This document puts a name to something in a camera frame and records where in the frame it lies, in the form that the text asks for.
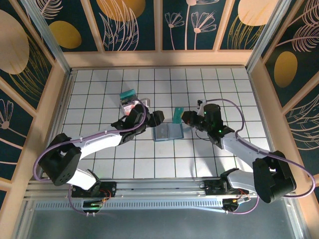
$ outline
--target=flower illustration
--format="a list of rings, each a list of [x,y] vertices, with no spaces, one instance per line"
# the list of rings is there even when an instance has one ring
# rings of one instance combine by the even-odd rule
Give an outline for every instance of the flower illustration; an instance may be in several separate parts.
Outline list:
[[[204,5],[218,2],[219,0],[186,0],[189,6]]]
[[[180,15],[180,12],[179,13],[174,12],[172,15],[170,15],[170,13],[168,12],[165,14],[165,19],[166,19],[166,22],[168,23],[168,27],[170,30],[171,45],[173,47],[173,50],[175,50],[171,29],[174,27],[183,26],[185,25],[185,22],[182,21],[182,16]]]
[[[191,14],[191,23],[195,32],[195,40],[194,40],[194,50],[196,50],[196,39],[197,34],[202,32],[209,32],[216,30],[214,13],[205,13],[203,12],[198,18],[198,12]]]
[[[8,129],[13,113],[13,103],[7,101],[6,105],[3,99],[0,99],[0,126],[2,129]]]

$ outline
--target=floor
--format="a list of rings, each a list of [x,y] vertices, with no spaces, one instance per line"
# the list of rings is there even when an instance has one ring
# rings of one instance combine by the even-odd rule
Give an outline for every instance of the floor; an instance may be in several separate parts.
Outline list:
[[[164,112],[172,122],[175,107],[196,111],[199,99],[229,99],[244,113],[239,133],[253,144],[269,149],[250,81],[244,68],[110,69],[77,71],[63,132],[67,136],[90,135],[123,116],[119,93],[134,89],[139,99],[149,98],[150,112]],[[241,126],[236,108],[216,102],[222,118],[234,130]],[[88,155],[79,168],[93,170],[100,178],[170,178],[219,176],[238,167],[252,171],[239,158],[199,139],[183,125],[184,139],[154,142],[151,129],[135,140]],[[199,137],[207,138],[198,132]]]

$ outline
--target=wall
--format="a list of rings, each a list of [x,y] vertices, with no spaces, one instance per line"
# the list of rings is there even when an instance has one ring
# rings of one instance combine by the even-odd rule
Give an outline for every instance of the wall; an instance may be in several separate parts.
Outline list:
[[[36,2],[71,67],[110,67],[245,65],[278,0]]]
[[[292,1],[271,44],[252,72],[272,141],[287,158],[319,173],[319,2]],[[308,176],[291,167],[297,193],[308,190]],[[313,238],[319,237],[319,189],[299,199]]]
[[[17,2],[0,1],[0,232],[9,238],[64,71]]]

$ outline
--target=white arm segment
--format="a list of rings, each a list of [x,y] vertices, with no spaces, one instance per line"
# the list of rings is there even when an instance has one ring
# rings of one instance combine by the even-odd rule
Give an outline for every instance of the white arm segment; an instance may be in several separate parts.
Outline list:
[[[81,160],[91,153],[100,151],[104,148],[115,147],[119,145],[121,139],[122,136],[120,136],[119,133],[112,133],[96,139],[88,140],[86,142],[75,143],[74,145],[81,148]],[[77,168],[73,177],[67,183],[78,186],[84,190],[88,190],[96,183],[96,178],[89,171],[83,171]]]
[[[239,137],[242,141],[245,141],[247,144],[256,147],[250,142]],[[242,170],[236,170],[230,173],[227,178],[229,184],[232,188],[243,188],[249,191],[255,192],[254,184],[254,174],[253,174],[253,162],[257,158],[263,158],[264,156],[251,150],[250,148],[244,146],[241,142],[236,139],[235,133],[228,133],[221,139],[222,148],[228,152],[231,152],[238,156],[241,160],[249,165],[251,169],[249,172],[244,172]],[[258,148],[259,151],[268,152],[267,150]]]

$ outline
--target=yellow circle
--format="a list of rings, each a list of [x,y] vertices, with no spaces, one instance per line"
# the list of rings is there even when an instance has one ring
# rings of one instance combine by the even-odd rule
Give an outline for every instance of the yellow circle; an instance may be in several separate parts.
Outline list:
[[[0,10],[0,69],[9,74],[21,73],[29,61],[29,42],[20,23]]]
[[[82,43],[79,31],[66,21],[55,21],[49,28],[60,46],[74,49]]]
[[[130,19],[130,16],[125,17],[127,14],[125,14],[122,1],[128,11],[132,9],[136,18],[142,15],[145,9],[145,0],[97,0],[96,2],[107,17],[115,21],[124,21],[124,19]]]
[[[281,87],[287,87],[294,79],[298,67],[296,56],[290,51],[279,55],[275,63],[275,82]]]
[[[265,25],[273,13],[278,0],[240,0],[238,17],[248,26]]]

